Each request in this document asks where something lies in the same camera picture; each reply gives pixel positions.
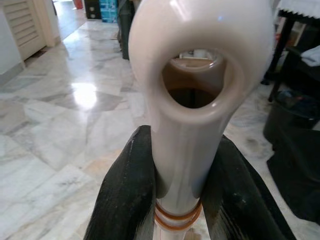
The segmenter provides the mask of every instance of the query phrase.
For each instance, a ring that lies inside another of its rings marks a hole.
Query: pipe
[[[150,119],[156,222],[166,230],[162,240],[183,239],[201,209],[200,193],[224,129],[262,79],[273,36],[267,0],[140,4],[130,30],[129,56]],[[193,49],[218,55],[200,67],[172,60]]]

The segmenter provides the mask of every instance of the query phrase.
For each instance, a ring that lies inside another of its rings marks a hole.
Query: tube opening
[[[224,85],[224,72],[225,61],[221,55],[195,49],[171,59],[162,70],[162,79],[167,92],[178,104],[198,109],[209,105],[219,95]]]

